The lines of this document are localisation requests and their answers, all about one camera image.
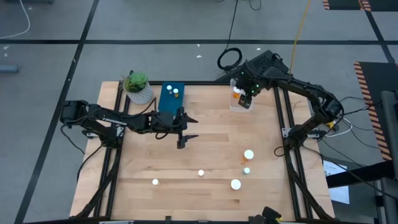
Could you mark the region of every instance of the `transparent container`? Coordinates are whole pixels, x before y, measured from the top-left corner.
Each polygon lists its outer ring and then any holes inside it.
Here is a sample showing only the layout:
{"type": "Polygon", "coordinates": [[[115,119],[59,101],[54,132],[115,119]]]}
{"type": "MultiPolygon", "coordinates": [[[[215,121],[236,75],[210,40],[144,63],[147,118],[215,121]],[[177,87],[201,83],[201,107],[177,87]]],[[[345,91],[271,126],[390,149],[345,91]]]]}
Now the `transparent container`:
{"type": "Polygon", "coordinates": [[[244,108],[243,106],[239,105],[239,98],[234,97],[234,87],[236,85],[235,79],[231,79],[230,86],[229,86],[229,110],[232,112],[240,112],[240,113],[247,113],[253,110],[254,108],[254,99],[252,99],[251,105],[248,109],[244,108]]]}

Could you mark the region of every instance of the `wooden table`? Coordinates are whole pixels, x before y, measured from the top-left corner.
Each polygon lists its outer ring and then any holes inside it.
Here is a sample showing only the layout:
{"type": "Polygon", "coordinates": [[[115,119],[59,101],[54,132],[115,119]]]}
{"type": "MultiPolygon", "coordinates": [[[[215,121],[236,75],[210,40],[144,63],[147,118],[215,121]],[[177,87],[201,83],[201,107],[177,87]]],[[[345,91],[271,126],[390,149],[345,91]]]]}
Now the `wooden table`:
{"type": "MultiPolygon", "coordinates": [[[[117,87],[118,82],[104,82],[98,104],[113,109],[117,87]]],[[[152,89],[159,99],[161,86],[152,89]]],[[[294,93],[290,93],[290,100],[295,122],[303,123],[310,117],[307,100],[294,93]]],[[[250,113],[233,113],[229,110],[229,86],[187,85],[183,105],[199,123],[188,124],[184,134],[200,137],[189,140],[185,149],[176,148],[177,135],[156,140],[155,134],[127,130],[112,219],[164,220],[170,215],[172,220],[247,221],[248,216],[268,206],[281,213],[285,221],[294,220],[285,161],[274,155],[282,140],[273,91],[262,91],[254,103],[250,113]],[[249,162],[243,161],[246,149],[254,151],[254,159],[249,162]],[[244,167],[251,169],[249,175],[243,175],[244,167]],[[198,176],[200,169],[205,171],[203,177],[198,176]],[[152,185],[152,179],[159,179],[160,185],[152,185]],[[232,179],[242,182],[240,190],[231,189],[232,179]]],[[[131,104],[129,114],[145,107],[131,104]]],[[[88,140],[85,157],[99,144],[99,139],[88,140]]],[[[318,151],[314,140],[307,140],[305,145],[318,151]]],[[[76,215],[98,188],[104,152],[101,150],[81,171],[71,215],[76,215]]],[[[319,155],[304,148],[301,153],[309,191],[334,216],[319,155]]],[[[299,190],[298,197],[304,217],[299,190]]],[[[107,198],[106,192],[101,214],[107,198]]]]}

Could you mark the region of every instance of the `white plant pot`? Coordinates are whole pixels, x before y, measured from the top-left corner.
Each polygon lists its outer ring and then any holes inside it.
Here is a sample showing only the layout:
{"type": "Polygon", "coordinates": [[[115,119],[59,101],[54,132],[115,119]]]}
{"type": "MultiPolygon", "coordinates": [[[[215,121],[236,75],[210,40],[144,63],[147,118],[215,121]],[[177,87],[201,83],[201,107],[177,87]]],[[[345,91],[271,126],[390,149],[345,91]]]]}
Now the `white plant pot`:
{"type": "Polygon", "coordinates": [[[152,99],[152,88],[150,87],[148,82],[145,88],[138,93],[130,93],[126,89],[124,89],[124,91],[126,91],[127,96],[129,96],[130,100],[138,105],[147,104],[152,99]]]}

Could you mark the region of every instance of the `white paper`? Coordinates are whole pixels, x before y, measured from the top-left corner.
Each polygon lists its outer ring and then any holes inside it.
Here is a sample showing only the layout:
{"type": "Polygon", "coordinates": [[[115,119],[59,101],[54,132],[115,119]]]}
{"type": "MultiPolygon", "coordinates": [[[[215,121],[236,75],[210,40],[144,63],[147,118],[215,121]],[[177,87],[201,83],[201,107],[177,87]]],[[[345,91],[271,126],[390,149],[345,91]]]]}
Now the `white paper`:
{"type": "MultiPolygon", "coordinates": [[[[325,175],[333,175],[333,174],[338,174],[341,172],[345,172],[344,169],[336,166],[332,162],[328,161],[323,161],[323,170],[325,171],[325,175]]],[[[332,189],[329,189],[329,194],[330,198],[336,202],[341,202],[341,203],[346,203],[349,204],[349,192],[348,192],[348,186],[344,187],[335,187],[332,189]]]]}

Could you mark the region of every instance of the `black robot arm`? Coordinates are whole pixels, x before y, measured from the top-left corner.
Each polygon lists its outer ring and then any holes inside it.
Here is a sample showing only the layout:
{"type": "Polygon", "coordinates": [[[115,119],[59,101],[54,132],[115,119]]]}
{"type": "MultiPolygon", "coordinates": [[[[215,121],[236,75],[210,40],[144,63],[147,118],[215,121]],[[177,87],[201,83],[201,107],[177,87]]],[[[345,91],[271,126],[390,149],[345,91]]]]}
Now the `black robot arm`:
{"type": "Polygon", "coordinates": [[[287,67],[276,54],[272,54],[269,60],[269,67],[257,71],[251,68],[248,62],[245,62],[239,69],[236,77],[234,77],[236,87],[244,90],[239,99],[239,104],[249,108],[252,98],[257,96],[263,88],[269,90],[280,87],[307,97],[311,102],[314,115],[303,124],[292,127],[286,139],[288,147],[300,147],[310,131],[320,124],[326,124],[336,119],[343,106],[333,94],[323,89],[322,86],[303,82],[289,75],[287,67]]]}
{"type": "Polygon", "coordinates": [[[81,126],[82,133],[86,136],[88,133],[98,135],[103,145],[107,147],[119,146],[118,139],[120,138],[118,138],[117,127],[127,127],[138,134],[164,134],[159,138],[156,135],[157,139],[162,139],[168,134],[178,134],[177,148],[179,149],[185,147],[188,139],[197,137],[197,135],[183,136],[182,131],[188,128],[187,123],[198,122],[184,113],[183,107],[177,110],[175,117],[169,112],[157,111],[128,115],[103,108],[100,105],[88,104],[83,100],[65,101],[60,121],[69,128],[76,125],[81,126]],[[97,120],[113,123],[116,127],[106,127],[97,120]]]}

